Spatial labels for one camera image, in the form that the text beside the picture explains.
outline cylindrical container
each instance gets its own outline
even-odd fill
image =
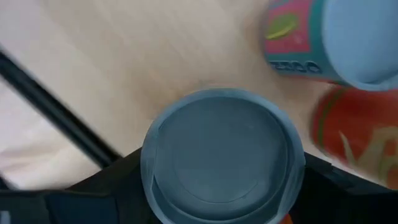
[[[362,90],[398,88],[398,1],[275,0],[264,28],[271,66]]]
[[[325,154],[398,189],[398,91],[334,87],[313,112],[311,136]]]
[[[152,123],[141,152],[147,201],[164,224],[279,223],[304,169],[287,115],[237,89],[178,100]]]

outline wooden table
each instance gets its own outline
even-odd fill
[[[265,63],[259,27],[267,4],[0,0],[0,44],[122,155],[142,145],[153,119],[175,100],[236,87],[288,112],[305,150],[325,158],[309,140],[308,119],[328,85],[282,78]],[[17,107],[13,119],[31,118],[0,147],[0,170],[18,187],[59,187],[98,170],[18,96],[2,90],[7,99],[0,98],[0,117]],[[41,145],[30,147],[33,142]]]

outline blue lid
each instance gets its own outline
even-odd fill
[[[398,1],[325,1],[322,41],[341,78],[356,88],[398,88]]]
[[[268,223],[293,205],[304,154],[288,117],[250,92],[199,91],[161,114],[141,154],[163,223]]]

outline pink label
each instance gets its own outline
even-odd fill
[[[265,33],[269,54],[307,53],[310,8],[313,0],[276,0],[267,15]]]

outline table surface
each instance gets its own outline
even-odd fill
[[[0,44],[124,156],[167,105],[234,87],[285,110],[305,150],[326,159],[308,121],[328,84],[283,78],[265,63],[259,37],[268,2],[0,0]],[[62,187],[98,171],[5,84],[0,117],[0,170],[16,186]]]

